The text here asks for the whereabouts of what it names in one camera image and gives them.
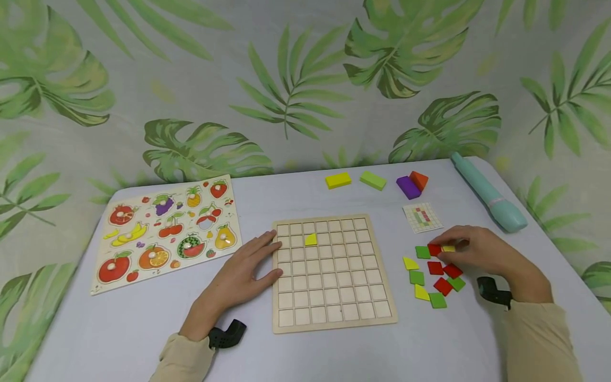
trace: left hand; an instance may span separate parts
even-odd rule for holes
[[[193,302],[179,335],[191,341],[201,341],[225,310],[250,301],[282,276],[281,269],[271,270],[257,280],[257,265],[282,246],[281,242],[267,245],[276,236],[268,231],[240,247],[225,262],[210,285]]]

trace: white table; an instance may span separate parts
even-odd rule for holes
[[[501,381],[503,307],[482,300],[475,278],[451,293],[447,309],[432,309],[414,298],[403,268],[404,255],[442,230],[414,234],[401,209],[431,202],[446,227],[486,226],[516,247],[549,277],[556,302],[568,313],[576,355],[585,381],[611,376],[611,317],[554,245],[486,162],[476,167],[528,216],[529,226],[503,234],[462,180],[450,160],[348,169],[353,184],[328,190],[324,177],[337,170],[233,180],[244,241],[268,230],[275,220],[368,213],[395,298],[394,325],[274,335],[271,290],[222,319],[248,325],[241,343],[218,352],[207,381]],[[388,179],[379,192],[361,182],[364,170]],[[418,199],[407,200],[395,180],[416,170],[430,177]],[[113,200],[158,193],[171,185],[119,191]],[[178,330],[194,298],[228,257],[196,265],[98,296],[89,295],[100,229],[82,258],[64,302],[42,344],[28,381],[147,381],[169,334]],[[271,259],[260,274],[269,271]],[[434,276],[427,274],[427,288]],[[501,282],[499,287],[506,287]]]

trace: orange puzzle piece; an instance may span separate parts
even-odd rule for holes
[[[412,182],[414,182],[416,187],[418,187],[420,192],[424,190],[424,187],[426,186],[426,183],[428,182],[428,177],[426,175],[422,175],[421,173],[416,172],[416,171],[412,171],[412,173],[409,174],[409,178],[412,180]]]

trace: yellow wooden block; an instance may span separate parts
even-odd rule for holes
[[[416,298],[431,301],[431,298],[428,296],[426,289],[424,289],[422,285],[418,285],[418,284],[414,285],[414,290],[415,290]]]
[[[403,257],[403,263],[405,264],[405,269],[408,271],[420,269],[418,264],[409,257]]]
[[[307,235],[305,237],[305,245],[306,246],[308,246],[308,245],[316,245],[316,244],[318,244],[318,242],[316,241],[316,234],[315,233],[313,233],[311,235]]]
[[[329,189],[346,186],[352,183],[352,179],[350,179],[350,175],[348,175],[347,172],[331,175],[330,177],[326,177],[324,180],[327,182],[327,187]]]

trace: beige sleeve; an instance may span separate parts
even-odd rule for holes
[[[214,356],[209,343],[208,337],[193,342],[178,333],[171,335],[150,382],[202,382]]]
[[[512,301],[505,326],[509,382],[582,381],[560,306]]]

